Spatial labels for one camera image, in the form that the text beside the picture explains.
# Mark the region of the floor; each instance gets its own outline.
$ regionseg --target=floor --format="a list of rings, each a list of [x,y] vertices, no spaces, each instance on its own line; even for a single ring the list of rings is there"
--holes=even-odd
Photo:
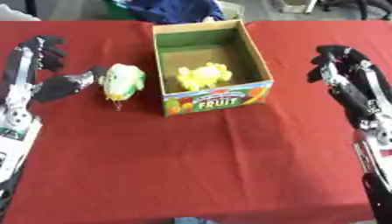
[[[36,0],[38,16],[43,20],[76,20],[76,19],[105,19],[107,12],[102,0]],[[325,12],[316,6],[309,15],[281,13],[279,11],[283,0],[225,0],[245,7],[245,20],[340,20],[358,19],[360,13],[354,5],[344,8],[334,8]],[[23,11],[24,0],[0,0],[0,4],[8,4],[11,8]],[[371,18],[380,18],[383,13],[370,8]]]

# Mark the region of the yellow plush toy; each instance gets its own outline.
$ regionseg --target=yellow plush toy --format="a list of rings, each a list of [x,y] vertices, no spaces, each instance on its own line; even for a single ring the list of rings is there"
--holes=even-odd
[[[202,88],[215,88],[221,81],[230,81],[233,74],[223,64],[208,62],[195,70],[187,67],[178,69],[177,80],[181,86],[190,91],[199,91]]]

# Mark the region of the fruit box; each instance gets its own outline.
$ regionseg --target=fruit box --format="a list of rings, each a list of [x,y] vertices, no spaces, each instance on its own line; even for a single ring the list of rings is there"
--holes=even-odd
[[[166,116],[265,101],[273,79],[242,21],[157,25],[153,31]],[[225,64],[232,79],[212,89],[183,89],[179,68],[207,62]]]

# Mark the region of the green plush toy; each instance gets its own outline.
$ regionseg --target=green plush toy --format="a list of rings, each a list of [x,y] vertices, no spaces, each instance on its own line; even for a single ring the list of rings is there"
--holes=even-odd
[[[145,79],[145,73],[137,66],[115,64],[99,79],[99,84],[103,86],[106,99],[121,110],[121,101],[128,100],[137,90],[143,90]]]

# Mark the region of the red tablecloth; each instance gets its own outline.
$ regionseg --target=red tablecloth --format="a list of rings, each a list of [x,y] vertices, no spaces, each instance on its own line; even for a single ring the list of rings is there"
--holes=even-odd
[[[371,219],[353,130],[323,83],[308,84],[315,46],[358,48],[392,74],[387,22],[254,22],[248,30],[275,77],[265,105],[165,118],[151,26],[138,22],[0,23],[1,67],[18,42],[68,39],[64,73],[116,62],[147,88],[121,112],[98,87],[33,111],[45,121],[7,224],[124,224],[217,216],[244,223]]]

